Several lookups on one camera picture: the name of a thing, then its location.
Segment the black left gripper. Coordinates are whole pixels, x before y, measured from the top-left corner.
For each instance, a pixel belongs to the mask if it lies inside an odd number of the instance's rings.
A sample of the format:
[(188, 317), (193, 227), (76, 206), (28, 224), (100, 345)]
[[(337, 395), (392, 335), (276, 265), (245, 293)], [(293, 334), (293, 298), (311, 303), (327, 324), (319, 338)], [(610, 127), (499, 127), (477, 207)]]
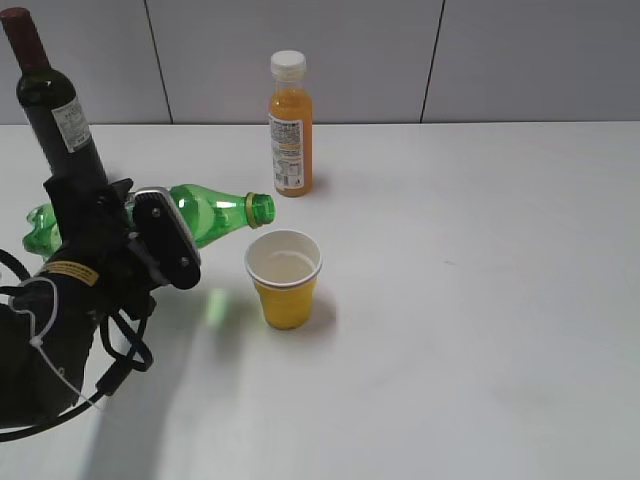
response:
[(71, 177), (52, 176), (44, 183), (62, 238), (48, 261), (69, 261), (98, 275), (87, 288), (87, 302), (104, 314), (124, 311), (131, 319), (150, 316), (156, 287), (133, 247), (135, 236), (125, 209), (133, 180), (124, 178), (83, 189)]

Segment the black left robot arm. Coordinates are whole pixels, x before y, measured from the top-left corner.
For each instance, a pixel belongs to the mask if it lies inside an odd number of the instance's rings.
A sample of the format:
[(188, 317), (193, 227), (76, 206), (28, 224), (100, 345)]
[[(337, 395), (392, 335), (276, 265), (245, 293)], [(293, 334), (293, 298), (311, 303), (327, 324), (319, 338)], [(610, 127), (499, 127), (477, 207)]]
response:
[(115, 393), (153, 355), (143, 341), (157, 286), (135, 251), (126, 178), (84, 194), (64, 177), (45, 188), (61, 247), (34, 274), (7, 251), (1, 288), (1, 438), (54, 428)]

